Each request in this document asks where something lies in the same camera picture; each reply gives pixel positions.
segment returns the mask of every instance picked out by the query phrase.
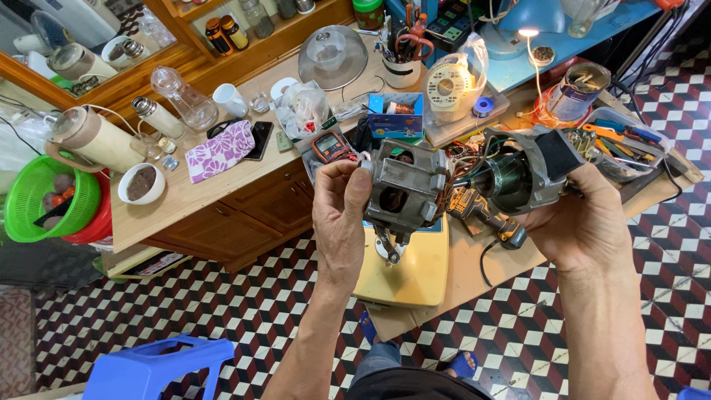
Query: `tomato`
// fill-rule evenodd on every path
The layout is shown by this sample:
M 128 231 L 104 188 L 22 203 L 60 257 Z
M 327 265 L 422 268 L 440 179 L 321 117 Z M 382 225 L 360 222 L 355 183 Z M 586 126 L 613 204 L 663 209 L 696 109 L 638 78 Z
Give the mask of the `tomato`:
M 64 203 L 64 200 L 66 200 L 66 199 L 62 196 L 54 196 L 52 198 L 52 206 L 56 207 L 56 206 Z
M 74 196 L 74 192 L 76 191 L 76 188 L 73 186 L 69 186 L 69 189 L 62 194 L 62 197 L 65 199 L 69 199 L 71 196 Z

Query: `hand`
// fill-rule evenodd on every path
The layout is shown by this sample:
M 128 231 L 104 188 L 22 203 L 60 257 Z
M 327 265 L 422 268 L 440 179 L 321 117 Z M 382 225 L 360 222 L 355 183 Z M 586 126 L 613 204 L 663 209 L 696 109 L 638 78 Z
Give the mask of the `hand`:
M 319 280 L 350 295 L 365 254 L 363 211 L 373 178 L 358 163 L 342 160 L 316 170 L 314 230 L 319 251 Z
M 564 196 L 515 217 L 516 221 L 561 273 L 591 278 L 632 266 L 632 242 L 619 191 L 590 163 L 568 177 L 583 192 L 583 199 Z

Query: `mirror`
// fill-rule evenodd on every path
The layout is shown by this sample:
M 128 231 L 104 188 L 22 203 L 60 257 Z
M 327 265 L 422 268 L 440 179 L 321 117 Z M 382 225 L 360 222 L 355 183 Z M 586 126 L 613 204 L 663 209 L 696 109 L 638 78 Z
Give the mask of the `mirror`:
M 75 97 L 176 39 L 141 0 L 0 0 L 0 50 Z

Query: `cordless drill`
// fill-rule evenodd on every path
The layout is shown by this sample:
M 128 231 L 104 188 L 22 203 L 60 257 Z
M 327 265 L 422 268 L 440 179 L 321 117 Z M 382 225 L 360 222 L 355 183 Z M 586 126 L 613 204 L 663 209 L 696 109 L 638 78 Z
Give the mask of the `cordless drill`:
M 518 250 L 528 237 L 528 233 L 518 222 L 506 219 L 502 214 L 494 214 L 486 199 L 474 189 L 460 190 L 451 200 L 448 212 L 462 221 L 471 216 L 490 226 L 506 250 Z

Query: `yellow appliance base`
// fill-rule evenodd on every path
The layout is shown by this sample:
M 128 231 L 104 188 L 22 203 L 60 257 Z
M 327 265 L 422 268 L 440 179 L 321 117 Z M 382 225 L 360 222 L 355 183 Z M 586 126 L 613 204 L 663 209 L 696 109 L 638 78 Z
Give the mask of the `yellow appliance base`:
M 414 232 L 398 264 L 375 249 L 375 231 L 366 226 L 365 257 L 353 295 L 400 307 L 436 307 L 444 299 L 449 257 L 449 227 L 441 218 L 431 231 Z

